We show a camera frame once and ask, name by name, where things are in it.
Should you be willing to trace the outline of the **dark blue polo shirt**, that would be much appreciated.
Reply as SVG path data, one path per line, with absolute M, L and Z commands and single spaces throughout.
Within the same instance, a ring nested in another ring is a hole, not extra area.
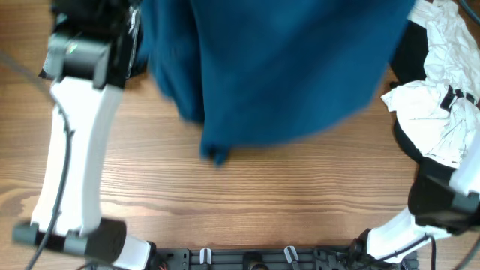
M 149 0 L 140 55 L 180 116 L 202 125 L 199 152 L 326 131 L 374 96 L 411 0 Z

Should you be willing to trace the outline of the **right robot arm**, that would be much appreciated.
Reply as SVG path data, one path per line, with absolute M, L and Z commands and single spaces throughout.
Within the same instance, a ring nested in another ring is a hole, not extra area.
M 479 135 L 455 169 L 430 158 L 419 162 L 407 207 L 367 234 L 366 252 L 399 263 L 426 241 L 479 230 Z

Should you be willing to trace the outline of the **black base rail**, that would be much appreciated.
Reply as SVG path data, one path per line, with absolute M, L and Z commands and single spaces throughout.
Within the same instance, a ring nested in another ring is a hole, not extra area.
M 417 253 L 400 262 L 374 262 L 363 254 L 349 254 L 347 246 L 294 247 L 282 249 L 201 250 L 158 249 L 146 266 L 156 270 L 419 270 Z

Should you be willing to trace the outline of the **black folded garment under jeans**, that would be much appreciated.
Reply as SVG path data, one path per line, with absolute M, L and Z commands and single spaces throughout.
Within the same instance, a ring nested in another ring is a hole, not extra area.
M 123 86 L 141 39 L 140 2 L 54 0 L 51 11 L 54 25 L 39 77 Z

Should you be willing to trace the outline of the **black garment on right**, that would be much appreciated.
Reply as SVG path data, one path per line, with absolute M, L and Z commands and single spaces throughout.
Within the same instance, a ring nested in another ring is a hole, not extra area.
M 399 86 L 402 83 L 408 83 L 414 79 L 425 78 L 425 72 L 421 71 L 420 69 L 420 61 L 426 56 L 427 53 L 427 47 L 423 44 L 425 39 L 426 37 L 422 33 L 419 26 L 415 26 L 409 22 L 407 29 L 394 53 L 393 59 L 390 62 L 391 69 L 394 71 L 394 74 L 397 77 L 397 81 L 391 83 L 390 91 L 395 86 Z M 404 139 L 400 138 L 399 136 L 400 131 L 396 114 L 393 133 L 394 138 L 396 139 L 397 144 L 400 146 L 402 151 L 417 164 L 419 164 L 422 159 L 414 159 L 412 157 L 413 151 L 407 149 L 407 147 L 404 145 Z M 479 129 L 473 137 L 473 140 L 475 139 L 476 135 L 479 135 Z

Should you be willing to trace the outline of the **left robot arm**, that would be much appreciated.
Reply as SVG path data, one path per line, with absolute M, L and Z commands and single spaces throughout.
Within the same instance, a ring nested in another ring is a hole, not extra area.
M 149 269 L 155 246 L 101 213 L 110 127 L 137 54 L 138 1 L 54 1 L 45 68 L 52 133 L 37 205 L 16 243 L 83 257 L 108 269 Z

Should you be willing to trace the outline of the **white crumpled garment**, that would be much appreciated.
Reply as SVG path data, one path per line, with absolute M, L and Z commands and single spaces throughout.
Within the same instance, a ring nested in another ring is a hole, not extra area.
M 382 100 L 412 158 L 458 168 L 479 130 L 479 47 L 453 1 L 417 1 L 409 22 L 426 37 L 425 77 L 395 86 Z

